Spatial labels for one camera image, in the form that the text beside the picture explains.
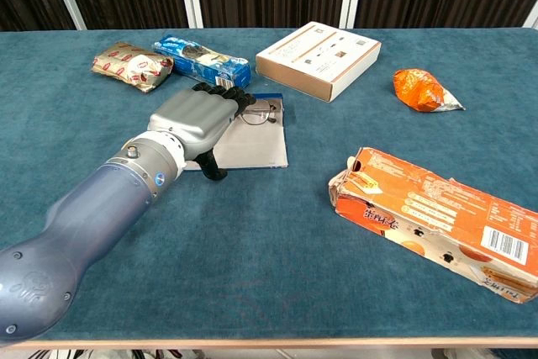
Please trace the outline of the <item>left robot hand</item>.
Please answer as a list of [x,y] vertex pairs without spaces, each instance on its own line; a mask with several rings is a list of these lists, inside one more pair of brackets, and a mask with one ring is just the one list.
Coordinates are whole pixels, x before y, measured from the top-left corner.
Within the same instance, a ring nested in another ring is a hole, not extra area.
[[226,177],[213,149],[235,118],[256,102],[241,87],[226,89],[200,82],[163,103],[151,116],[148,129],[172,135],[182,145],[185,161],[194,161],[213,181]]

